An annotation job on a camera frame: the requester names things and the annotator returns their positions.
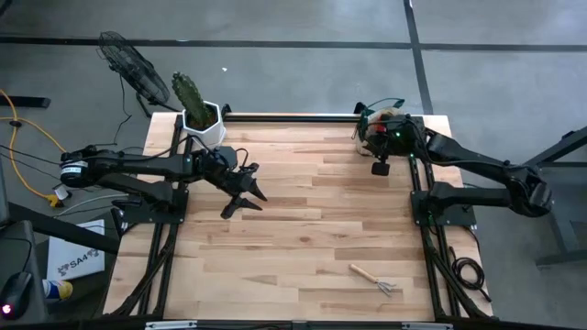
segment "fan grille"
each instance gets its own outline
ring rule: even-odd
[[[118,72],[139,94],[154,104],[164,105],[169,90],[153,65],[114,31],[100,33],[100,50],[110,69]]]

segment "white pot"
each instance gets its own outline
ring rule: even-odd
[[[216,118],[218,118],[216,123],[213,124],[212,126],[210,126],[208,129],[203,130],[203,131],[199,131],[197,129],[190,128],[186,125],[185,109],[183,109],[183,111],[182,111],[183,129],[189,135],[198,136],[207,147],[209,147],[210,149],[214,149],[216,146],[219,146],[222,143],[224,136],[227,134],[227,129],[224,127],[224,122],[222,121],[222,115],[220,114],[220,107],[218,106],[218,104],[213,104],[213,103],[207,102],[207,101],[204,101],[204,103],[206,105],[211,105],[212,107],[215,108]],[[197,140],[197,138],[194,138],[194,142],[195,142],[196,146],[200,146],[200,148],[204,147],[200,144],[200,142]]]

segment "wooden table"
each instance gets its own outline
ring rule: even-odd
[[[450,135],[446,116],[424,120],[427,127]],[[174,121],[175,114],[153,115],[145,154],[170,146]],[[251,196],[262,212],[238,210],[223,220],[220,212],[228,196],[205,181],[189,185],[165,318],[433,320],[422,239],[411,216],[406,159],[389,160],[389,177],[371,175],[373,158],[357,154],[352,124],[226,126],[224,144],[247,149],[249,161],[260,164],[256,177],[269,201]],[[434,167],[434,172],[437,181],[462,185],[456,168]],[[116,309],[143,275],[153,227],[137,225],[122,238],[105,313]],[[480,261],[470,233],[460,227],[446,231],[459,257]],[[349,263],[396,284],[393,297],[352,273]],[[438,282],[448,313],[446,286]],[[156,278],[151,307],[158,283]],[[492,313],[478,291],[468,293]]]

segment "concrete floor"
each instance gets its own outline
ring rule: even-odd
[[[412,3],[421,42],[587,43],[587,3],[582,0]],[[108,29],[129,39],[410,41],[402,0],[19,0],[0,17],[0,35],[94,38]],[[43,125],[67,149],[110,142],[125,117],[118,77],[95,50],[0,45],[0,87],[9,94],[51,98],[50,109],[21,109],[20,115]],[[349,113],[358,101],[397,96],[407,100],[405,111],[423,113],[409,49],[139,51],[166,82],[172,72],[186,72],[205,99],[230,103],[238,112]],[[464,147],[525,161],[587,122],[587,53],[423,51],[423,60],[434,114],[449,116],[453,135]],[[170,104],[179,105],[174,96]],[[122,128],[119,147],[141,146],[149,121],[129,86],[126,109],[133,117]],[[0,141],[8,140],[9,129],[0,130]],[[27,126],[16,148],[59,158],[58,150]],[[584,150],[578,153],[585,156]],[[50,165],[27,161],[58,173]],[[22,187],[7,163],[5,169],[11,201],[54,213]],[[21,170],[43,192],[56,184],[33,170]],[[495,186],[468,172],[463,178]],[[76,193],[73,201],[90,195],[95,193]],[[485,207],[475,212],[495,314],[510,321],[587,327],[587,263],[548,269],[534,264],[557,252],[548,219]]]

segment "fan stand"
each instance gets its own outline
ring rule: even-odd
[[[150,113],[149,110],[147,110],[147,107],[143,103],[143,97],[138,92],[135,93],[135,96],[137,97],[138,104],[143,109],[143,112],[145,113],[145,116],[147,118],[151,118],[152,117],[152,113]],[[154,101],[154,100],[147,100],[147,101],[149,102],[150,105],[158,105],[158,106],[162,106],[162,107],[164,107],[166,109],[172,110],[174,112],[179,112],[177,109],[174,109],[174,108],[172,108],[172,107],[170,107],[170,106],[168,106],[166,104],[160,104],[159,102]]]

